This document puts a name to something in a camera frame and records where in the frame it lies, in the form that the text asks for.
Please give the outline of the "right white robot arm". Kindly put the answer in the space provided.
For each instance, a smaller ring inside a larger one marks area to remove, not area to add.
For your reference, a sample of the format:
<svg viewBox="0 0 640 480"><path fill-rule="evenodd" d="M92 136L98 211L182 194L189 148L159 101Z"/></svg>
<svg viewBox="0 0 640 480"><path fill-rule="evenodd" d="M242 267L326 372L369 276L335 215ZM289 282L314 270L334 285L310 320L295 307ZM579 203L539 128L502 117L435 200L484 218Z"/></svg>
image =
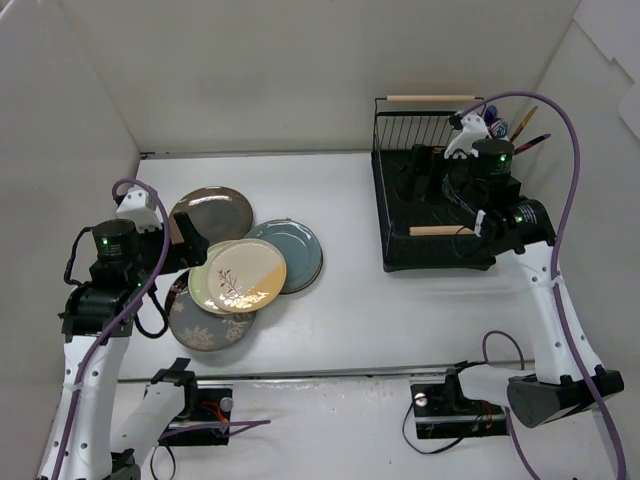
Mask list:
<svg viewBox="0 0 640 480"><path fill-rule="evenodd" d="M480 139L467 149L436 156L427 190L440 191L456 212L452 254L513 256L515 276L534 297L527 329L531 370L465 361L448 369L439 401L464 412L479 402L500 406L533 428L601 406L621 393L622 375L603 366L577 318L558 266L560 235L544 205L520 193L511 174L515 154L507 140Z"/></svg>

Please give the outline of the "cream and yellow plate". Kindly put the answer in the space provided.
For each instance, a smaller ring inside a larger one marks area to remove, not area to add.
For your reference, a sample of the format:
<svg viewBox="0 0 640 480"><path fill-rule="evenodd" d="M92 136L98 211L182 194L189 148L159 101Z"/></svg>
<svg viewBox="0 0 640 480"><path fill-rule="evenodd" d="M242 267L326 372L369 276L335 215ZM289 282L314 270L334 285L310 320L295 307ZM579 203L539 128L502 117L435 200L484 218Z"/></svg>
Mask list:
<svg viewBox="0 0 640 480"><path fill-rule="evenodd" d="M282 291L287 266L281 252L259 239L242 239L211 260L206 289L213 303L231 313L249 313L270 304Z"/></svg>

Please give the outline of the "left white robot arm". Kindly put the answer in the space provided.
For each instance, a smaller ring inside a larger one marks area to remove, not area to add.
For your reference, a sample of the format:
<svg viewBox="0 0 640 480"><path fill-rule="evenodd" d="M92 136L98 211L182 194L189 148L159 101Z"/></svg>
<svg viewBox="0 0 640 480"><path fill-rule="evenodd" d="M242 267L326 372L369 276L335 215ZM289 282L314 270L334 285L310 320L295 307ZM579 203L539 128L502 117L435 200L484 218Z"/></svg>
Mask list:
<svg viewBox="0 0 640 480"><path fill-rule="evenodd" d="M188 360L159 370L124 426L111 430L118 374L145 296L158 276L203 265L209 246L189 216L176 223L173 244L164 225L138 229L128 219L92 228L97 258L90 278L72 290L61 313L65 374L41 479L137 479L142 463L174 419L199 409Z"/></svg>

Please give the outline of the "pale green plate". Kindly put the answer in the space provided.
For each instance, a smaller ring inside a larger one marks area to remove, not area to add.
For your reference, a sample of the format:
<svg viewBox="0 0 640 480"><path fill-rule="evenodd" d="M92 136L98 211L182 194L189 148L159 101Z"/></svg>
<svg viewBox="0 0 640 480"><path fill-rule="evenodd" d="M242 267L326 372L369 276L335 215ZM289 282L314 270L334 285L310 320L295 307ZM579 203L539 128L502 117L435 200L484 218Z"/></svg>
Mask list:
<svg viewBox="0 0 640 480"><path fill-rule="evenodd" d="M216 306L211 298L206 285L209 267L213 258L225 247L231 245L233 240L227 240L212 245L207 250L207 259L205 263L198 267L193 267L188 275L188 290L191 298L198 307L209 313L217 315L230 315L229 311L225 311Z"/></svg>

